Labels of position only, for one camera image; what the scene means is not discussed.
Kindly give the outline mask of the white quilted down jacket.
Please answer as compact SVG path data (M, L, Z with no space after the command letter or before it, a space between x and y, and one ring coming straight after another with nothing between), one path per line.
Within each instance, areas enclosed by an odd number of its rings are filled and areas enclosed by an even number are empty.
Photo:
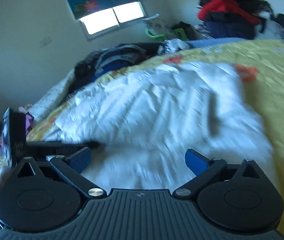
M175 190L194 177L190 148L231 164L252 159L277 183L263 120L228 63L163 64L89 85L43 140L99 143L83 175L106 191Z

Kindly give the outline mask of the dark folded clothes pile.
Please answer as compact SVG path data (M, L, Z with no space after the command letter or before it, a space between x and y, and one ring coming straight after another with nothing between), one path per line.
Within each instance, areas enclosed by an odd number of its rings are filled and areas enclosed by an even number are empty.
M120 44L91 52L84 60L75 65L75 79L68 89L68 94L93 83L107 72L135 66L158 55L158 49L161 45L161 43L149 42Z

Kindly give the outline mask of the purple folded garment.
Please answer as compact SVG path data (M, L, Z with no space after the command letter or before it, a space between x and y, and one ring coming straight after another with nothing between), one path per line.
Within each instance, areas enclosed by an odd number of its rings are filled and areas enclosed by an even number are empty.
M18 111L20 113L23 113L25 115L25 123L26 123L26 134L28 134L32 128L33 128L33 121L34 121L34 116L32 116L29 111L25 107L19 107Z

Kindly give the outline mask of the white patterned quilt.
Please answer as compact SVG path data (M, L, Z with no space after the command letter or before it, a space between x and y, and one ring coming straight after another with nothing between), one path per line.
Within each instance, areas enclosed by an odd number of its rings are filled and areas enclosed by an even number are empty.
M68 89L74 79L74 69L72 69L64 79L54 85L38 102L30 107L28 112L33 116L34 123L41 122L58 107L60 102L68 94Z

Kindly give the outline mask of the yellow carrot print bedspread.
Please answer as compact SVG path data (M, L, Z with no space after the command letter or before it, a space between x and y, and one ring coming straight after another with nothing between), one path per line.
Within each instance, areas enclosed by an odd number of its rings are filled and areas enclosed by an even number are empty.
M263 120L264 133L273 153L277 183L284 201L284 41L256 40L219 44L204 48L183 50L173 54L154 56L140 64L110 71L89 85L108 83L133 72L156 68L160 65L180 66L184 63L228 63L240 75L245 103ZM66 95L49 116L35 126L28 141L44 141L43 137L54 126L58 115L69 106L76 94ZM279 225L284 235L284 213Z

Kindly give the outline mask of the light blue knitted blanket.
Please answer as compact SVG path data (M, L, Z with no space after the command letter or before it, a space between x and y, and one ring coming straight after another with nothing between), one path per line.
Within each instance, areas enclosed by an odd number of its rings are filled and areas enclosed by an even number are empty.
M213 39L186 41L186 43L190 46L190 48L203 48L208 46L216 46L219 44L233 43L240 41L245 41L245 39L238 37L226 37L226 38L213 38Z

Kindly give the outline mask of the white black plastic bag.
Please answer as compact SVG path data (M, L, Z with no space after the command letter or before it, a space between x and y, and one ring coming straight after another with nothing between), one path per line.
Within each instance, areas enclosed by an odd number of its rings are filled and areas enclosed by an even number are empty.
M158 55L172 54L180 50L188 50L190 45L178 38L164 41L158 48Z

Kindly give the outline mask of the green plastic chair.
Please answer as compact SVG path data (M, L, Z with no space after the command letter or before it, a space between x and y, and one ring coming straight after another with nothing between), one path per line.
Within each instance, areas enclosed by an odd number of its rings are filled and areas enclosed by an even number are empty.
M158 41L165 41L178 38L182 41L191 41L196 39L196 34L192 25L179 22L172 27L163 27L160 29L160 24L157 24L157 29L146 28L146 35Z

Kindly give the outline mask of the navy garment on pile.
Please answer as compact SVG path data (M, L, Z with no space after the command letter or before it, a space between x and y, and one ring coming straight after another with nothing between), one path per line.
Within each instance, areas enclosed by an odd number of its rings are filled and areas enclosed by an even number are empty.
M237 37L246 40L255 38L254 24L233 12L210 12L203 22L213 38Z

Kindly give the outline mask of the red garment on pile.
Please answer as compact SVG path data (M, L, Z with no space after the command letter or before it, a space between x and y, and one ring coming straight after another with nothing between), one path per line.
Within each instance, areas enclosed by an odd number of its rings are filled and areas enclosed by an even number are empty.
M241 9L238 3L234 0L211 0L210 2L202 6L201 10L198 13L198 18L204 21L209 13L212 12L234 13L242 16L242 18L244 18L251 24L260 23L260 20L255 15Z

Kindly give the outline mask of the window with metal frame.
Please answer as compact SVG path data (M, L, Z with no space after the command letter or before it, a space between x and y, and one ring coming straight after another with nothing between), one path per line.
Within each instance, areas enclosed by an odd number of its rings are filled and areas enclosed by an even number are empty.
M77 22L85 37L91 40L139 24L146 16L141 2L130 2L94 12Z

